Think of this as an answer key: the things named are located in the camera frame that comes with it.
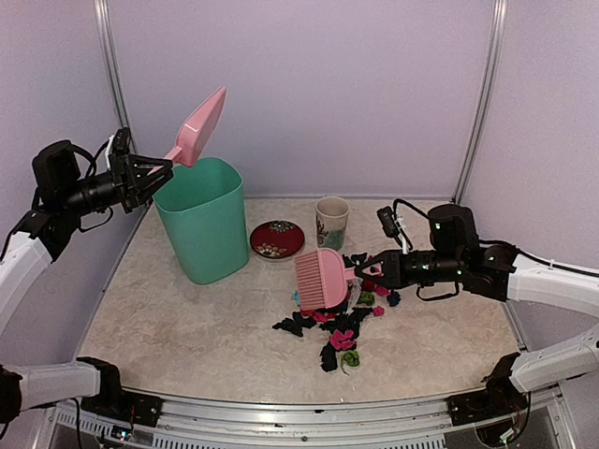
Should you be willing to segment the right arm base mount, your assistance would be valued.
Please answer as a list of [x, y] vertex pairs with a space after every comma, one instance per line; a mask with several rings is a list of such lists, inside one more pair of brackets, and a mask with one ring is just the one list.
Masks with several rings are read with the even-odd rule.
[[509, 380], [519, 353], [504, 355], [491, 374], [483, 379], [482, 389], [452, 395], [446, 399], [453, 426], [472, 424], [501, 417], [530, 405], [529, 395], [520, 392]]

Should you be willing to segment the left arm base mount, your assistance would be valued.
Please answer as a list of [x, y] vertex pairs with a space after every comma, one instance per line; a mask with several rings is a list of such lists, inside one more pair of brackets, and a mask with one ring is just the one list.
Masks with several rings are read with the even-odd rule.
[[163, 406], [160, 397], [124, 390], [119, 369], [109, 362], [90, 356], [76, 360], [93, 366], [100, 373], [99, 393], [81, 400], [81, 407], [86, 412], [132, 425], [157, 426]]

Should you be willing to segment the pink dustpan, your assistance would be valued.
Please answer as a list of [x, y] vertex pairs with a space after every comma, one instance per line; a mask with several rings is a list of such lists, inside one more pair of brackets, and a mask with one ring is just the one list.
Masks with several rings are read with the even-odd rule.
[[194, 167], [218, 124], [225, 101], [225, 87], [218, 88], [206, 98], [182, 124], [165, 159], [174, 165]]

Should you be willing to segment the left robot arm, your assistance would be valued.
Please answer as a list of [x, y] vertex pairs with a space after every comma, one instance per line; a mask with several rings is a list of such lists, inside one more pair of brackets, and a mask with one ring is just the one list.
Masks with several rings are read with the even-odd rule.
[[[168, 159], [139, 156], [126, 147], [109, 154], [98, 172], [95, 156], [62, 140], [43, 149], [32, 166], [37, 188], [31, 209], [9, 231], [1, 252], [1, 324], [6, 326], [36, 279], [65, 250], [83, 217], [144, 205], [173, 177]], [[118, 369], [85, 358], [71, 363], [1, 368], [1, 422], [20, 413], [81, 398], [89, 411], [132, 420], [135, 403]]]

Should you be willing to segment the pink hand brush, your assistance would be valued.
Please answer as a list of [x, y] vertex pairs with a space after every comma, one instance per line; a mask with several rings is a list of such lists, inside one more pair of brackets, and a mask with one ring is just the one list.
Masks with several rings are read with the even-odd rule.
[[346, 268], [334, 250], [323, 248], [294, 258], [301, 311], [339, 306], [346, 298], [348, 283], [358, 278], [354, 268]]

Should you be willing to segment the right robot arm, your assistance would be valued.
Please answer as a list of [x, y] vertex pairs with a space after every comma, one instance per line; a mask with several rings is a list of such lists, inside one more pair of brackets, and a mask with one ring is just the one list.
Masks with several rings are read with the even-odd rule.
[[[502, 240], [482, 240], [466, 207], [445, 204], [427, 212], [431, 249], [387, 250], [354, 269], [357, 277], [388, 290], [449, 282], [457, 291], [501, 302], [531, 302], [598, 314], [598, 272], [524, 252]], [[519, 393], [598, 369], [598, 328], [547, 348], [503, 356], [478, 398], [489, 415], [501, 413]]]

